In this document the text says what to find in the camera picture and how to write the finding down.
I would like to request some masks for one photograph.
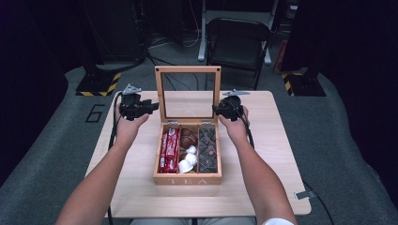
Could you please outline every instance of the yellow and black hazard tape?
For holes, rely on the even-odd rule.
[[[295,93],[293,92],[292,85],[290,84],[290,81],[287,79],[287,75],[289,75],[289,74],[302,75],[302,73],[294,72],[294,73],[283,73],[282,74],[282,78],[283,78],[283,81],[284,81],[284,87],[286,88],[287,94],[289,96],[294,96]]]
[[[94,96],[110,96],[113,92],[114,92],[114,90],[115,90],[115,88],[116,88],[116,85],[117,85],[117,82],[119,81],[119,78],[120,78],[120,73],[117,73],[115,76],[114,76],[114,79],[112,80],[112,83],[111,83],[111,85],[109,86],[109,88],[107,89],[107,90],[105,90],[105,91],[101,91],[101,92],[91,92],[91,91],[86,91],[86,92],[84,92],[84,91],[82,91],[82,92],[76,92],[76,96],[87,96],[87,97],[94,97]]]

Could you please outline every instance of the white sleeve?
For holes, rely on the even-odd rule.
[[[263,225],[294,225],[294,224],[284,218],[270,218],[269,220],[265,221]]]

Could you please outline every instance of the gray pants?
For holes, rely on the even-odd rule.
[[[192,225],[190,218],[136,218],[131,225]],[[255,225],[255,217],[198,218],[198,225]]]

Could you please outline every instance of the gray carpet floor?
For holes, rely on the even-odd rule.
[[[198,48],[199,43],[184,47],[171,41],[153,45],[149,52],[176,65],[203,65],[197,60]],[[270,50],[272,62],[278,50],[277,41]],[[121,66],[125,64],[107,64],[104,68]],[[302,179],[316,191],[335,224],[398,224],[397,209],[351,138],[344,104],[333,84],[319,75],[326,97],[290,97],[272,66],[264,65],[258,89],[273,93]],[[83,76],[82,68],[66,74],[69,90],[63,102],[1,186],[0,224],[54,224],[63,203],[84,179],[113,96],[75,96]],[[152,62],[146,59],[123,72],[115,91],[123,90],[128,83],[156,90]],[[232,88],[245,89],[222,86],[223,90]],[[98,123],[86,123],[94,105],[99,105],[96,111],[102,115]],[[320,200],[312,198],[310,202],[312,212],[298,216],[299,223],[331,224]],[[129,218],[115,220],[115,224],[129,222]]]

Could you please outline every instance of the person's left arm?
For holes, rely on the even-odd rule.
[[[73,190],[56,224],[101,224],[115,192],[126,155],[148,114],[117,124],[115,144],[99,164]]]

